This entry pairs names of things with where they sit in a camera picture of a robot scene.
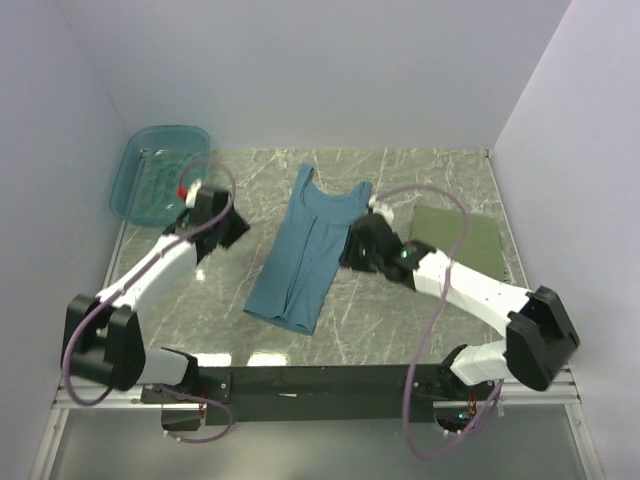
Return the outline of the blue tank top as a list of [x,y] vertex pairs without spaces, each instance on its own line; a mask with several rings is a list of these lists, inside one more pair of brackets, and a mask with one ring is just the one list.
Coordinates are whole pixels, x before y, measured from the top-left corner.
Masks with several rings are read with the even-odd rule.
[[328,195],[298,170],[287,211],[244,305],[244,312],[285,330],[312,335],[339,269],[350,226],[365,215],[372,185],[361,181]]

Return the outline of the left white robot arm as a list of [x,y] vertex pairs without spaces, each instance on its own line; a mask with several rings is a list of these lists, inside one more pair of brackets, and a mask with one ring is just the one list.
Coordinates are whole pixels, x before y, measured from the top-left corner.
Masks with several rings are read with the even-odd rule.
[[175,281],[249,228],[234,209],[232,191],[194,183],[185,209],[131,270],[96,295],[78,295],[69,303],[61,356],[65,388],[80,377],[107,391],[156,385],[179,402],[202,395],[197,359],[146,347],[140,323]]

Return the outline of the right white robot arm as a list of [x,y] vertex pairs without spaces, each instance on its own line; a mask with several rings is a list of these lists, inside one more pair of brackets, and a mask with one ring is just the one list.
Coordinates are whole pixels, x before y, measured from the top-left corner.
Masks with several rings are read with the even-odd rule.
[[509,285],[451,260],[420,241],[404,243],[378,213],[353,223],[340,263],[445,301],[493,328],[500,340],[460,345],[438,366],[442,393],[460,399],[473,386],[513,378],[545,391],[580,345],[559,295]]

